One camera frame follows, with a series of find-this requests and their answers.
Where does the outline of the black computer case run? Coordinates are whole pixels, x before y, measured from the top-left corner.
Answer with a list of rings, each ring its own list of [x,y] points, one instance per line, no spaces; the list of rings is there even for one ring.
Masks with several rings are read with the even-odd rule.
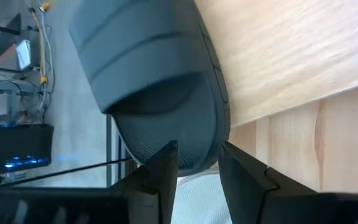
[[[52,138],[48,124],[0,125],[0,174],[48,166]]]

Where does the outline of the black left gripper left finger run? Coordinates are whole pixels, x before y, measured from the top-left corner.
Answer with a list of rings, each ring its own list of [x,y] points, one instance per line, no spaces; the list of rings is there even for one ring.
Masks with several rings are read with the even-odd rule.
[[[0,224],[170,224],[177,171],[170,141],[108,188],[3,188]]]

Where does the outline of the small white device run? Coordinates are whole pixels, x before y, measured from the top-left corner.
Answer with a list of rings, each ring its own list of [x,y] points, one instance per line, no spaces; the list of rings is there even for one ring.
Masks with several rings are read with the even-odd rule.
[[[16,55],[18,65],[21,70],[25,70],[31,65],[31,49],[29,40],[23,40],[19,45],[17,45]]]

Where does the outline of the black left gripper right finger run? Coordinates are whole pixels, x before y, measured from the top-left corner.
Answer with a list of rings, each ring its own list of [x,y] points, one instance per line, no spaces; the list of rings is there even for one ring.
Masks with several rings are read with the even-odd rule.
[[[233,224],[358,224],[358,194],[318,193],[229,142],[219,175]]]

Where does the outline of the black rubber slide sandal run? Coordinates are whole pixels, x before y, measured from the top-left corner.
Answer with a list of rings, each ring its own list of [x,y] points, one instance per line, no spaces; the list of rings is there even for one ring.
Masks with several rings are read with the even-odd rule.
[[[216,163],[229,97],[194,0],[82,0],[69,33],[100,111],[137,162],[176,141],[179,176]]]

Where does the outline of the white rubber slide sandal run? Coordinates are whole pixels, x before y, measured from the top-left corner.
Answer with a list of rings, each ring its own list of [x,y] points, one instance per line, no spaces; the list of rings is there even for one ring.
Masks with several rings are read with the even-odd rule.
[[[178,180],[171,224],[232,224],[218,170]]]

